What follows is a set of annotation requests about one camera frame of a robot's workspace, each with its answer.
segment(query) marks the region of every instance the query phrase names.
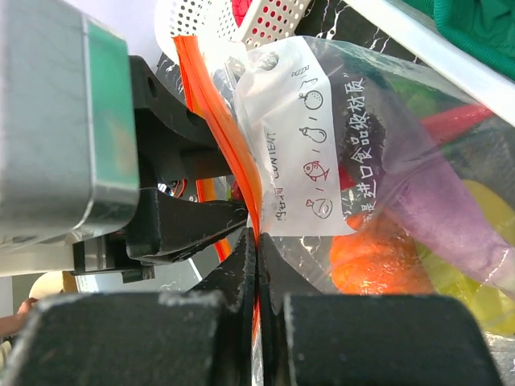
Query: plastic bag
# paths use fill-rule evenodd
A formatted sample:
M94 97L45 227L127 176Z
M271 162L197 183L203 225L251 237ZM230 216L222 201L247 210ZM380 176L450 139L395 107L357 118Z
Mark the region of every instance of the plastic bag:
M183 76L212 80L185 82L189 105L227 154L253 226L309 282L326 293L439 291L490 331L515 332L505 317L515 248L463 181L513 208L515 138L497 141L503 121L429 68L349 43L294 37L244 55L207 47L201 57L195 40L179 41L183 55L198 54ZM206 94L214 84L219 94ZM208 97L200 107L199 93ZM476 287L450 289L444 277ZM480 303L499 307L478 312L483 294Z

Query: white plastic tray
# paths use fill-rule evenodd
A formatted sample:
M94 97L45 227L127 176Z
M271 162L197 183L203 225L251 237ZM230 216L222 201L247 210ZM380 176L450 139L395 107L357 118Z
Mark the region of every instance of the white plastic tray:
M515 84L449 43L401 0L345 0L354 10L471 97L515 126Z

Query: white label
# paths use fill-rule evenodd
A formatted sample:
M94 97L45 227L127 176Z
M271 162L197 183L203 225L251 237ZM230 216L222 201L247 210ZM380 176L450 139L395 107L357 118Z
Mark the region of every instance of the white label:
M278 206L266 213L266 231L271 236L353 233L341 207L329 79L301 37L249 55L255 67L240 79L237 97L251 124L250 137L264 133L270 156Z

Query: white plastic basket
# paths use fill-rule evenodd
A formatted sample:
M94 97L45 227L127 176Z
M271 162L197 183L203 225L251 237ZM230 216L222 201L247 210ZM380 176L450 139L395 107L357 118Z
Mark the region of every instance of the white plastic basket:
M154 31L159 47L179 62L173 37L210 34L247 48L292 36L311 0L253 0L238 28L232 0L158 0Z

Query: yellow-green fruit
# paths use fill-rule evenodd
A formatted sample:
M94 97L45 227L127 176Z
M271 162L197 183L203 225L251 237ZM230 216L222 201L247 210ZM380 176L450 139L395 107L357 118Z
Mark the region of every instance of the yellow-green fruit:
M487 221L506 241L515 245L515 211L486 186L474 181L463 181L463 184L476 199ZM417 251L437 292L462 301L486 331L515 334L515 302L498 289L466 277L425 246L417 244Z

